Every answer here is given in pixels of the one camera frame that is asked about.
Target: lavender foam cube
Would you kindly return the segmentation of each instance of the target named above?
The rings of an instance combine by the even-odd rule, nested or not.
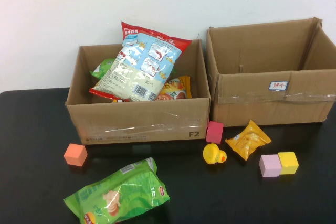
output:
[[[277,154],[262,155],[259,161],[261,174],[266,177],[278,177],[281,173],[282,166]]]

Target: yellow rubber duck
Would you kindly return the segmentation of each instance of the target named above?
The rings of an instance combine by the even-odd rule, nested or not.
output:
[[[223,163],[226,161],[226,153],[221,151],[216,144],[207,144],[203,150],[203,158],[208,164]]]

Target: toy block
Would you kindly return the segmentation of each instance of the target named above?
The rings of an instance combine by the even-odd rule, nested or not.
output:
[[[282,166],[277,154],[262,155],[259,161],[261,174],[266,177],[278,177],[281,173]]]
[[[220,144],[222,141],[224,124],[210,121],[206,132],[205,141],[215,144]]]
[[[299,163],[296,159],[294,152],[279,152],[279,159],[282,165],[282,174],[294,174],[299,167]]]
[[[64,158],[68,165],[82,166],[88,153],[83,145],[69,144]]]

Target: orange snack bag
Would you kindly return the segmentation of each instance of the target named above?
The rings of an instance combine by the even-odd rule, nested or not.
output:
[[[191,98],[190,77],[181,76],[165,83],[157,100],[176,100]]]
[[[225,142],[237,152],[243,159],[247,160],[256,148],[271,142],[271,139],[252,120],[247,127],[234,138]]]

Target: small yellow snack packet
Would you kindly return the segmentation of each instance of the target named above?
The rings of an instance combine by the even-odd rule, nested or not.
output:
[[[271,139],[255,122],[250,120],[247,127],[240,134],[234,138],[225,140],[225,142],[243,159],[247,160],[256,148],[270,143]]]

